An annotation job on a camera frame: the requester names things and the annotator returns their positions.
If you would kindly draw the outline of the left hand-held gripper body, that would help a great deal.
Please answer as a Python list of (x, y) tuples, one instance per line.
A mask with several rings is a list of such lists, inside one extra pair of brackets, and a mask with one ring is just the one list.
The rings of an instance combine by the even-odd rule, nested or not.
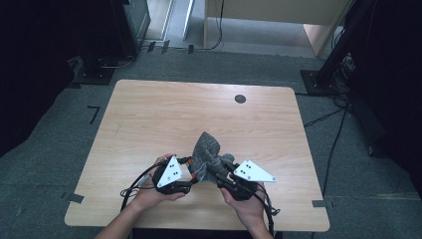
[(175, 156), (162, 161), (161, 165), (155, 170), (152, 182), (155, 189), (165, 195), (174, 193), (190, 192), (192, 183), (190, 181), (181, 181), (182, 170), (180, 163)]

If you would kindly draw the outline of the light wooden cabinet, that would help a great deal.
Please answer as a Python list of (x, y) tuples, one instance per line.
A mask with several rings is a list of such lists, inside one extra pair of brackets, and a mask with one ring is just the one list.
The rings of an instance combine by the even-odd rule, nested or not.
[(205, 0), (204, 38), (207, 46), (208, 19), (223, 17), (252, 21), (302, 24), (316, 56), (342, 23), (355, 0)]

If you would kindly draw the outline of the person's right hand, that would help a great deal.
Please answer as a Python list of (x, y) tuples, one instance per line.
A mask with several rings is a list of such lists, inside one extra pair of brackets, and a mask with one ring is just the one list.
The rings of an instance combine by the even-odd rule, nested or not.
[(249, 200), (244, 201), (235, 200), (226, 188), (222, 188), (221, 193), (225, 202), (235, 210), (239, 220), (251, 234), (263, 234), (267, 231), (262, 191), (257, 191)]

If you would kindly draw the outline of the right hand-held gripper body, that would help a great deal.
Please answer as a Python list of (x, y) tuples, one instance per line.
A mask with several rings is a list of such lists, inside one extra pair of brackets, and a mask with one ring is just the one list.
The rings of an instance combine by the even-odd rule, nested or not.
[(250, 159), (239, 163), (239, 167), (230, 172), (228, 191), (238, 201), (249, 200), (257, 191), (259, 182), (275, 182), (276, 177)]

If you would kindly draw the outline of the black flat stand base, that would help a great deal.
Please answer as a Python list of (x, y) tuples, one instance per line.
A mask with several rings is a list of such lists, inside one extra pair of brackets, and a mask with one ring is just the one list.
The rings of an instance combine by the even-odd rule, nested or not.
[(98, 68), (91, 70), (85, 66), (81, 66), (73, 79), (73, 83), (80, 85), (108, 86), (113, 73), (114, 69)]

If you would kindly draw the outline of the dark curtain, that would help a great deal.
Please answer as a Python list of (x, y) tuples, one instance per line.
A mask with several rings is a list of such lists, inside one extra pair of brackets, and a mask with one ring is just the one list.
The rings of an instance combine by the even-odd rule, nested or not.
[(96, 0), (0, 0), (0, 157), (24, 142), (74, 79), (78, 31)]
[(405, 169), (422, 199), (422, 0), (367, 3), (349, 53), (347, 81), (381, 130), (373, 143)]

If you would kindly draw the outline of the grey cloth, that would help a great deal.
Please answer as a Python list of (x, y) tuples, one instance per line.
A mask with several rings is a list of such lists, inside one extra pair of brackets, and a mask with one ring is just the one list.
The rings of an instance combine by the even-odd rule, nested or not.
[(196, 142), (193, 152), (193, 170), (200, 182), (214, 183), (207, 174), (207, 167), (216, 168), (221, 174), (227, 175), (228, 170), (223, 166), (222, 161), (233, 161), (235, 157), (230, 153), (220, 155), (220, 144), (217, 139), (204, 131)]

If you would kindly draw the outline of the black square stand base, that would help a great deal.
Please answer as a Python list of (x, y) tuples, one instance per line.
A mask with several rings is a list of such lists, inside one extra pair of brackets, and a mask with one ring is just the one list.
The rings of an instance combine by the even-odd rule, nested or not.
[(310, 96), (337, 96), (331, 82), (319, 71), (300, 70), (306, 91)]

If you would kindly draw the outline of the black angled floor tape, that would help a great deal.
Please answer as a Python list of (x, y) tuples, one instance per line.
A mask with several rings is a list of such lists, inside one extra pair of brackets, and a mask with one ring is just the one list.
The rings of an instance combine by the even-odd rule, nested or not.
[(94, 114), (93, 114), (93, 116), (92, 116), (92, 119), (90, 121), (90, 124), (93, 124), (95, 122), (97, 116), (98, 116), (98, 113), (99, 113), (101, 107), (98, 107), (98, 106), (87, 106), (87, 108), (95, 111)]

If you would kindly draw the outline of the black metal stand pole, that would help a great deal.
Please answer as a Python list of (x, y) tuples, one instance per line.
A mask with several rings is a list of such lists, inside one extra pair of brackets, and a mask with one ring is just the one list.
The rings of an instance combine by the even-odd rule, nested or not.
[(349, 25), (340, 37), (338, 43), (326, 59), (322, 68), (316, 73), (316, 85), (327, 87), (330, 84), (332, 74), (337, 64), (345, 57), (347, 50), (351, 46), (352, 38), (358, 30), (363, 28), (365, 15), (376, 0), (360, 0), (353, 14), (349, 14)]

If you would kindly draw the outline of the person's left hand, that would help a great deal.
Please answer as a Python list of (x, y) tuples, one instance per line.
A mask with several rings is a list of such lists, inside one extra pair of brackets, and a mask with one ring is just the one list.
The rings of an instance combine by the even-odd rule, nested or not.
[[(159, 163), (175, 155), (176, 154), (174, 153), (164, 154), (158, 157), (155, 163)], [(155, 173), (155, 170), (156, 168), (150, 169), (147, 175), (152, 177), (153, 174)], [(152, 179), (148, 178), (147, 181), (144, 183), (144, 185), (153, 186)], [(130, 208), (134, 208), (135, 212), (142, 213), (165, 200), (174, 201), (184, 196), (185, 194), (183, 192), (177, 192), (177, 193), (166, 195), (166, 194), (157, 192), (155, 189), (139, 189), (134, 199), (132, 199), (132, 201), (129, 203), (128, 206)]]

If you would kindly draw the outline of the black equipment cabinet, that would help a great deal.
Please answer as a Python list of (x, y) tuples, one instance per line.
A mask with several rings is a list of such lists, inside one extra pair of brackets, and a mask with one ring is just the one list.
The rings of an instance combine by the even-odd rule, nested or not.
[(111, 0), (123, 57), (135, 57), (150, 24), (146, 0)]

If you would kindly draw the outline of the metal rail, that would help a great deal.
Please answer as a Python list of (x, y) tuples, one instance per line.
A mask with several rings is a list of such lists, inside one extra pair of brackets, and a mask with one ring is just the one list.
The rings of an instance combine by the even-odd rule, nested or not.
[(174, 8), (174, 0), (163, 0), (164, 1), (164, 22), (162, 26), (160, 40), (164, 41), (168, 32), (168, 26), (171, 20), (173, 8)]
[(183, 25), (183, 34), (182, 34), (182, 40), (184, 41), (187, 37), (188, 29), (189, 29), (189, 22), (192, 15), (192, 11), (195, 5), (195, 0), (189, 0), (189, 4), (187, 7), (187, 12), (185, 16), (185, 21)]

